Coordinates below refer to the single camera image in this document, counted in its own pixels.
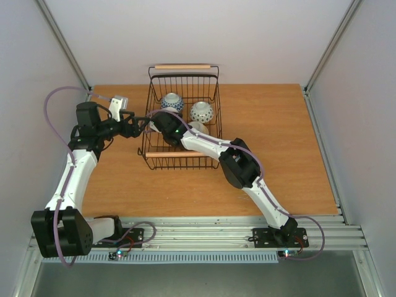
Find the wall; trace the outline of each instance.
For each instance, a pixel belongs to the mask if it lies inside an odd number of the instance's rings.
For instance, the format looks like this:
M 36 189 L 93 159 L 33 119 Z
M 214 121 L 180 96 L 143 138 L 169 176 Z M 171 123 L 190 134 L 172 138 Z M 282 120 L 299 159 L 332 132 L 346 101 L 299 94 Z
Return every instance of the wall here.
M 350 0 L 47 0 L 88 82 L 147 84 L 167 62 L 221 66 L 221 82 L 305 85 Z
M 365 0 L 312 90 L 351 222 L 396 295 L 396 2 Z
M 32 235 L 30 217 L 49 201 L 66 161 L 45 124 L 43 102 L 52 89 L 79 81 L 34 1 L 1 1 L 0 27 L 0 296 L 11 296 Z M 62 135 L 84 98 L 65 91 L 50 104 Z

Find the wooden table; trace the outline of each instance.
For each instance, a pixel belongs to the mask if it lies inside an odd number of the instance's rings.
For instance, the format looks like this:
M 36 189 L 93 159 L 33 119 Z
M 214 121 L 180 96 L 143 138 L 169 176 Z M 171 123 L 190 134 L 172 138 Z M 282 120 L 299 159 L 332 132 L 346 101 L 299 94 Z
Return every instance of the wooden table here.
M 129 98 L 144 115 L 148 85 L 98 85 Z M 293 214 L 337 208 L 299 85 L 221 85 L 223 138 L 242 138 L 265 167 L 265 182 Z M 116 137 L 102 153 L 85 193 L 85 216 L 180 217 L 260 215 L 253 201 L 217 170 L 150 170 L 141 139 Z

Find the black wire basket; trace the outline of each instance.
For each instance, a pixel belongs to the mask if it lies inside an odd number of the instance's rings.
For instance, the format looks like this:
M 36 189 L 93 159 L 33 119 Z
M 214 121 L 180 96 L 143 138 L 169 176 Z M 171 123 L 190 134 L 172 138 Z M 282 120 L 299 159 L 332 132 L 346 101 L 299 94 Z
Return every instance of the black wire basket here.
M 218 66 L 198 65 L 157 65 L 149 67 L 150 87 L 146 114 L 161 109 L 161 99 L 168 93 L 176 93 L 183 98 L 183 119 L 188 123 L 190 109 L 194 103 L 205 101 L 213 108 L 213 118 L 205 123 L 209 135 L 222 138 L 222 114 L 218 91 Z M 201 169 L 218 168 L 218 162 L 197 152 L 183 150 L 168 145 L 159 132 L 147 126 L 143 133 L 142 147 L 137 153 L 142 155 L 148 167 L 155 169 Z

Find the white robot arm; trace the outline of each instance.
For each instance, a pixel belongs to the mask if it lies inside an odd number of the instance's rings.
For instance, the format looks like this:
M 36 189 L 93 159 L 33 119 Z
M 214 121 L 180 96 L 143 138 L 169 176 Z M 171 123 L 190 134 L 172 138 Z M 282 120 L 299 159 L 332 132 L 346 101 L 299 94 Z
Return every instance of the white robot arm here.
M 201 152 L 218 160 L 228 182 L 242 189 L 256 203 L 269 226 L 278 234 L 278 242 L 281 244 L 288 240 L 287 237 L 297 227 L 297 223 L 286 215 L 287 211 L 281 207 L 264 180 L 260 178 L 259 165 L 246 154 L 249 149 L 241 139 L 222 140 L 201 134 L 193 128 L 186 129 L 180 120 L 170 113 L 156 113 L 151 118 L 135 117 L 134 113 L 125 111 L 126 105 L 127 98 L 114 97 L 108 110 L 109 118 L 104 121 L 98 113 L 98 107 L 102 106 L 97 103 L 85 102 L 77 105 L 78 125 L 69 142 L 74 160 L 72 156 L 68 157 L 54 196 L 46 208 L 34 212 L 31 219 L 43 257 L 58 256 L 52 226 L 59 200 L 61 203 L 58 220 L 63 222 L 63 226 L 58 226 L 58 234 L 64 256 L 86 255 L 93 243 L 120 235 L 122 226 L 117 216 L 85 221 L 81 215 L 85 189 L 103 151 L 104 141 L 111 140 L 116 135 L 137 137 L 150 120 L 169 144 Z

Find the wooden handle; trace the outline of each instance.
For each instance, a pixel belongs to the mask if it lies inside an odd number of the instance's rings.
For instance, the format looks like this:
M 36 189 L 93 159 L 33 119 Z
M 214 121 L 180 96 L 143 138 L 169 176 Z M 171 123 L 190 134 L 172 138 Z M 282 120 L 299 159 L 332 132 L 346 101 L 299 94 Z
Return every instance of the wooden handle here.
M 188 158 L 188 157 L 206 157 L 203 153 L 188 151 L 188 152 L 147 152 L 146 158 Z
M 210 69 L 209 64 L 159 64 L 155 65 L 156 70 L 166 69 Z

